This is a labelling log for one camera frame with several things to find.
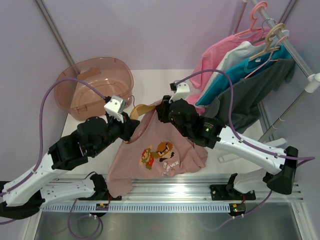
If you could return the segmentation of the wooden clothes hanger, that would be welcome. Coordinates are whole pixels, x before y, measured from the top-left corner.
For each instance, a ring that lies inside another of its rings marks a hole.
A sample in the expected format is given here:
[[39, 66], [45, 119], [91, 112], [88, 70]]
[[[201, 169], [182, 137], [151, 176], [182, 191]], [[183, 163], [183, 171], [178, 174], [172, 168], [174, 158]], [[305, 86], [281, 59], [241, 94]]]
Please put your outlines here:
[[131, 101], [132, 105], [133, 105], [133, 109], [130, 112], [129, 118], [131, 120], [138, 120], [139, 117], [143, 116], [144, 114], [153, 111], [156, 106], [155, 105], [146, 105], [146, 104], [138, 104], [135, 105], [135, 97], [134, 95], [130, 95], [127, 98], [127, 101]]

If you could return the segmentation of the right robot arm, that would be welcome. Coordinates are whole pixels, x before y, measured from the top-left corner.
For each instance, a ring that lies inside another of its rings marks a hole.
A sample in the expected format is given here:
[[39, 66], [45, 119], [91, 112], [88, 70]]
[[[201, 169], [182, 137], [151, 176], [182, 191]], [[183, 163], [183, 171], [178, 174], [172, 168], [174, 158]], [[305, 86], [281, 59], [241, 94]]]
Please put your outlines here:
[[298, 164], [298, 150], [272, 147], [245, 137], [216, 118], [200, 116], [193, 105], [185, 100], [171, 101], [165, 95], [156, 107], [158, 119], [171, 123], [178, 132], [200, 147], [218, 149], [250, 161], [259, 170], [230, 176], [227, 184], [211, 185], [213, 200], [255, 200], [255, 191], [271, 191], [291, 195]]

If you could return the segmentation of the dusty pink printed t-shirt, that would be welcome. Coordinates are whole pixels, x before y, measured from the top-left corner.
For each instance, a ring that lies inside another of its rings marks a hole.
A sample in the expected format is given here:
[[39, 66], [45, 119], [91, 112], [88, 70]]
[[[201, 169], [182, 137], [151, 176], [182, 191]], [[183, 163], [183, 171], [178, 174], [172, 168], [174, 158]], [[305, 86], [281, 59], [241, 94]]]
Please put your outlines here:
[[205, 168], [208, 152], [183, 137], [156, 110], [143, 115], [129, 142], [122, 142], [110, 165], [106, 184], [112, 197], [133, 189], [132, 180], [172, 178]]

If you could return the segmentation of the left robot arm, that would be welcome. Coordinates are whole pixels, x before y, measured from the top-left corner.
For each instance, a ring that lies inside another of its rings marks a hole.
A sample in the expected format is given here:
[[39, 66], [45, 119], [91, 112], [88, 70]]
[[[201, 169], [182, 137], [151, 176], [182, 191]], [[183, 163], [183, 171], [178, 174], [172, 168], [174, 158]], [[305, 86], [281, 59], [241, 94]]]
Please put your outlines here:
[[11, 220], [29, 218], [46, 206], [64, 200], [101, 200], [108, 193], [101, 174], [76, 183], [49, 186], [60, 175], [88, 163], [115, 140], [129, 141], [139, 120], [128, 117], [118, 121], [113, 117], [104, 120], [90, 117], [80, 123], [70, 135], [62, 137], [43, 156], [40, 163], [16, 180], [0, 183], [0, 215]]

